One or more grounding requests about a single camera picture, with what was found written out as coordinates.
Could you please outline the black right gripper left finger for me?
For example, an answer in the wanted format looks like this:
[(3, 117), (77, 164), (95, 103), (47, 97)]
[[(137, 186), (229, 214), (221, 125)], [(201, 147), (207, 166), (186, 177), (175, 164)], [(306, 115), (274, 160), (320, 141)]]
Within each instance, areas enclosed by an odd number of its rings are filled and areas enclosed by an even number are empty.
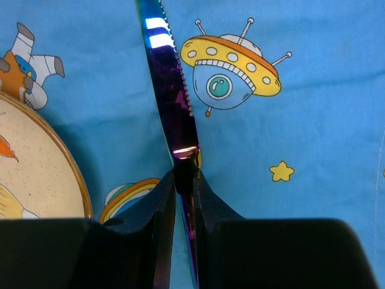
[(92, 219), (1, 222), (2, 288), (168, 288), (174, 175), (101, 224)]

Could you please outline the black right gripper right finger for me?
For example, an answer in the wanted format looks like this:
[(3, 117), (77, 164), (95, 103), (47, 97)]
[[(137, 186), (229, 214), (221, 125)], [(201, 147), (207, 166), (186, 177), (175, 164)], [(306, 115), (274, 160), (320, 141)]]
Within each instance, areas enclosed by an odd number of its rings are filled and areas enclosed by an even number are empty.
[(338, 219), (246, 219), (193, 179), (200, 288), (378, 288), (353, 230)]

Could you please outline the beige round plate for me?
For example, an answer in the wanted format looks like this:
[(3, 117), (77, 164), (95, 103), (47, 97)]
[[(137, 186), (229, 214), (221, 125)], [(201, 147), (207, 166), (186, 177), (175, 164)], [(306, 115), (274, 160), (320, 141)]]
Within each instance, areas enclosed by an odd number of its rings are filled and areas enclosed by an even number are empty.
[(74, 158), (51, 126), (1, 93), (1, 219), (93, 215)]

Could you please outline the blue space-print placemat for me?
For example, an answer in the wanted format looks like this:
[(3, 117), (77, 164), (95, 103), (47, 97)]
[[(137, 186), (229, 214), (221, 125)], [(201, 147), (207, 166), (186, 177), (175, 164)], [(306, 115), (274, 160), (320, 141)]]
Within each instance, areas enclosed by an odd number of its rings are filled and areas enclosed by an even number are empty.
[[(334, 217), (359, 236), (384, 285), (384, 2), (164, 1), (176, 46), (228, 37), (275, 64), (273, 97), (183, 65), (217, 195), (248, 218)], [(171, 167), (134, 1), (2, 1), (1, 82), (58, 133), (95, 218)]]

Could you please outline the iridescent knife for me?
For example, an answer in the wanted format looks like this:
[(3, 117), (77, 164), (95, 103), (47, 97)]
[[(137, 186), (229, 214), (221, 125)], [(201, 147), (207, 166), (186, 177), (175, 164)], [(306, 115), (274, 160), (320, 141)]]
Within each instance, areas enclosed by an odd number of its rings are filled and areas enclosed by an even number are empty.
[(194, 288), (199, 287), (193, 182), (199, 140), (180, 56), (161, 1), (136, 1), (141, 33), (179, 195)]

